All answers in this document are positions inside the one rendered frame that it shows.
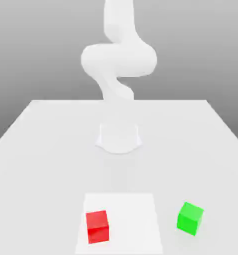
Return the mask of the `small green cube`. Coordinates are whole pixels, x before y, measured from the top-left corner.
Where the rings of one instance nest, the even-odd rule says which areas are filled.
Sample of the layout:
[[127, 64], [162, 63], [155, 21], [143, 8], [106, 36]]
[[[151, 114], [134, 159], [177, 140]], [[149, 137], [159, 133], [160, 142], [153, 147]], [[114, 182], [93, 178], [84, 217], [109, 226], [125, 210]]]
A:
[[177, 228], [195, 236], [202, 222], [203, 212], [202, 208], [185, 202], [177, 217]]

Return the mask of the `small red cube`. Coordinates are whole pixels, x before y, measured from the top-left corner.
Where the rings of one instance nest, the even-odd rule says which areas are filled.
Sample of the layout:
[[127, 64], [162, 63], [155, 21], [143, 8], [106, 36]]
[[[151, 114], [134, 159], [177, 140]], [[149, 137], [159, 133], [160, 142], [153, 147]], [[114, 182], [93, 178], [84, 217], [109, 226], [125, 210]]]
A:
[[106, 210], [86, 213], [88, 243], [106, 242], [110, 239]]

